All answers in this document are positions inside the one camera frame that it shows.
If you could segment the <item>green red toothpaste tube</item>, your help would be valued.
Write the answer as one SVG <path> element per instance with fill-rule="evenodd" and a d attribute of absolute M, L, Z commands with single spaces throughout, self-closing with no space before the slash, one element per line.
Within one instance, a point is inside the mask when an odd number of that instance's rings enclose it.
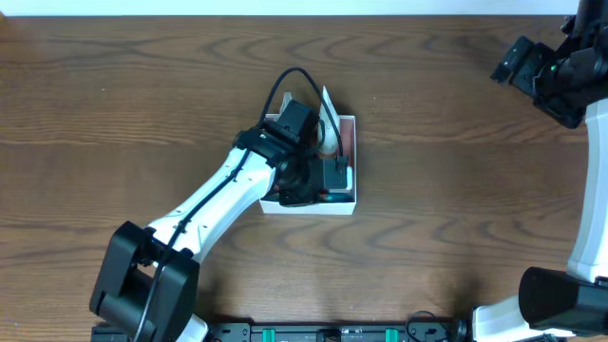
<path fill-rule="evenodd" d="M 353 202 L 353 196 L 350 193 L 322 191 L 318 194 L 317 199 L 322 203 L 346 203 Z"/>

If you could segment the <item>white patterned cream tube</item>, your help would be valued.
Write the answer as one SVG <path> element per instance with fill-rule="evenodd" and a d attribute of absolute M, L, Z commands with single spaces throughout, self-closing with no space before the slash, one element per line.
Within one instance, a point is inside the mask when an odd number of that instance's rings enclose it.
<path fill-rule="evenodd" d="M 331 155 L 339 150 L 340 121 L 325 86 L 322 88 L 321 95 L 323 103 L 319 107 L 317 146 L 321 154 Z"/>

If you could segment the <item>clear pump soap bottle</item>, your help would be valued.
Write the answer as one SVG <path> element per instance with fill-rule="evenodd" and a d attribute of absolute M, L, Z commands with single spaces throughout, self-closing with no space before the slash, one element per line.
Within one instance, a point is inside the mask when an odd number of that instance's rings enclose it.
<path fill-rule="evenodd" d="M 282 103 L 279 109 L 279 114 L 282 114 L 286 109 L 289 102 L 293 99 L 292 94 L 290 92 L 285 92 L 283 94 Z"/>

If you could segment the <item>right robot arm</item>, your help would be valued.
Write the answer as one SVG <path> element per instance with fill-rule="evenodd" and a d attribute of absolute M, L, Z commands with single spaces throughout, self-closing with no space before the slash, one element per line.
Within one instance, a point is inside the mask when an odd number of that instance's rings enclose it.
<path fill-rule="evenodd" d="M 516 87 L 568 129 L 583 129 L 587 157 L 572 249 L 560 269 L 531 266 L 517 292 L 472 313 L 475 341 L 566 341 L 607 334 L 607 47 L 571 33 L 558 48 L 520 37 L 492 78 Z"/>

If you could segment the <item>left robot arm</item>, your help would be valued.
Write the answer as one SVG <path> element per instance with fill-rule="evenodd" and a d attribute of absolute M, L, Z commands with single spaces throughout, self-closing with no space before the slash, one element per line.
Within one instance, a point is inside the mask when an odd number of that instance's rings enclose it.
<path fill-rule="evenodd" d="M 218 171 L 186 201 L 141 228 L 111 237 L 89 309 L 131 341 L 202 341 L 196 313 L 200 266 L 253 203 L 266 213 L 350 215 L 355 127 L 286 117 L 239 132 Z"/>

